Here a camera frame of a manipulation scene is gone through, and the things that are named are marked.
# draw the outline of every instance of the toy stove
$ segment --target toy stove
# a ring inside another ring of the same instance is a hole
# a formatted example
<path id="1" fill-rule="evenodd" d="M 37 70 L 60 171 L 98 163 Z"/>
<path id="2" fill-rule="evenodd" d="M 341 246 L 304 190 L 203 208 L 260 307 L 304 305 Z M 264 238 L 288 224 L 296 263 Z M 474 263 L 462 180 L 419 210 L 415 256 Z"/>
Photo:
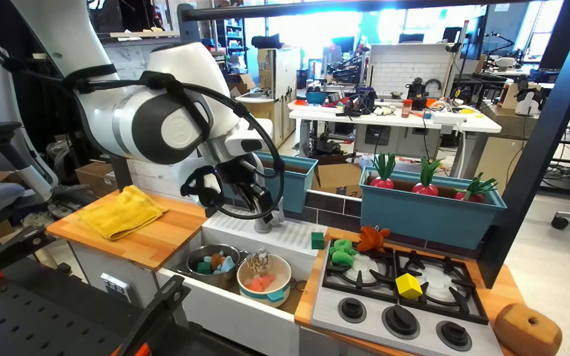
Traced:
<path id="1" fill-rule="evenodd" d="M 397 295 L 395 277 L 419 279 L 423 295 Z M 310 323 L 415 354 L 502 354 L 464 263 L 383 250 L 341 269 L 326 254 Z"/>

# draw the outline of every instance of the wooden cutting board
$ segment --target wooden cutting board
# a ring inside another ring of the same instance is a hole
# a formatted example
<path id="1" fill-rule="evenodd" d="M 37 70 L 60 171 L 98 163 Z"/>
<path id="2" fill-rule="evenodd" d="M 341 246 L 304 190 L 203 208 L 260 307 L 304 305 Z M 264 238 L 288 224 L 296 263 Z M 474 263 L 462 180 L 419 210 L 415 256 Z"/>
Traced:
<path id="1" fill-rule="evenodd" d="M 90 206 L 104 206 L 116 192 L 92 202 Z M 106 256 L 132 262 L 145 269 L 159 269 L 167 258 L 177 252 L 189 238 L 193 238 L 205 222 L 205 212 L 187 202 L 177 202 L 161 196 L 149 198 L 167 212 L 149 226 L 138 228 L 116 242 L 98 238 L 78 222 L 78 214 L 68 214 L 62 220 L 47 226 L 47 234 L 58 240 L 74 242 L 84 248 L 102 252 Z"/>

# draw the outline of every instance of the potted plant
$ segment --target potted plant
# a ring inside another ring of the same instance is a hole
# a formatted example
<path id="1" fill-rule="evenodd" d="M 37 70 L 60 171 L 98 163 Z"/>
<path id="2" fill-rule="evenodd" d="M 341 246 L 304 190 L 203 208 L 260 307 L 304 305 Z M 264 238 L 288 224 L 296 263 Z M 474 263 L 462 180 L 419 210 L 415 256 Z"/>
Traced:
<path id="1" fill-rule="evenodd" d="M 464 190 L 456 192 L 454 198 L 458 202 L 484 202 L 484 194 L 496 186 L 496 180 L 490 178 L 480 182 L 480 178 L 482 173 L 478 173 L 478 176 L 474 176 Z"/>
<path id="2" fill-rule="evenodd" d="M 427 157 L 421 159 L 421 174 L 419 182 L 411 188 L 413 194 L 421 196 L 438 196 L 438 190 L 434 184 L 430 184 L 430 178 L 434 176 L 434 171 L 438 169 L 440 161 L 428 161 Z"/>
<path id="3" fill-rule="evenodd" d="M 395 157 L 383 153 L 377 155 L 371 165 L 377 171 L 377 176 L 369 176 L 367 186 L 391 190 L 395 184 L 389 180 L 389 174 L 395 169 Z"/>

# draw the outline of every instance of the bowl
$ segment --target bowl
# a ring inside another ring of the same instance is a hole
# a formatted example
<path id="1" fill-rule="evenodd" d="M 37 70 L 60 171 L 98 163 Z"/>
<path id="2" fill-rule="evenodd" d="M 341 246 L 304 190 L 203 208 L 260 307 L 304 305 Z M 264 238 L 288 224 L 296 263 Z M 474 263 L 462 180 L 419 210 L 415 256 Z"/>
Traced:
<path id="1" fill-rule="evenodd" d="M 252 271 L 248 269 L 250 256 L 244 258 L 237 269 L 237 283 L 238 283 L 238 295 L 252 299 L 256 303 L 268 305 L 268 307 L 280 307 L 288 299 L 290 289 L 290 265 L 278 258 L 278 256 L 266 256 L 270 271 L 274 273 L 274 281 L 266 285 L 264 291 L 250 291 L 244 287 L 242 281 L 252 277 Z"/>
<path id="2" fill-rule="evenodd" d="M 203 262 L 205 256 L 213 256 L 213 254 L 229 256 L 233 262 L 233 267 L 229 271 L 217 273 L 217 275 L 199 273 L 197 263 Z M 233 287 L 233 275 L 238 267 L 238 260 L 240 260 L 240 254 L 231 246 L 225 246 L 225 244 L 199 246 L 197 250 L 187 254 L 185 271 L 187 271 L 187 277 L 191 277 L 191 279 L 203 281 L 203 283 L 219 287 L 219 289 L 231 289 Z"/>

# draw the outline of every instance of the storage bin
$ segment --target storage bin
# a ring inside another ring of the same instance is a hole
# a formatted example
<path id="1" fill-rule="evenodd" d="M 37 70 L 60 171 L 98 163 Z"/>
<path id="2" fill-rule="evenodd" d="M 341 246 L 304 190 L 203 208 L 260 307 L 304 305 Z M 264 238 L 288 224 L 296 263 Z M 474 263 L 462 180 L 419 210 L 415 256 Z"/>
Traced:
<path id="1" fill-rule="evenodd" d="M 393 173 L 395 190 L 371 188 L 363 180 L 371 171 L 361 171 L 361 226 L 389 228 L 393 234 L 476 250 L 486 228 L 506 206 L 498 192 L 484 192 L 484 202 L 456 202 L 454 192 L 464 190 L 468 180 L 434 176 L 438 196 L 419 196 L 409 188 L 419 174 Z"/>
<path id="2" fill-rule="evenodd" d="M 264 165 L 264 174 L 272 174 L 268 155 L 258 155 Z M 302 159 L 302 157 L 280 157 L 284 161 L 284 186 L 282 186 L 282 210 L 292 214 L 302 214 L 306 192 L 310 190 L 314 169 L 318 161 Z M 264 180 L 270 196 L 278 190 L 276 178 Z"/>

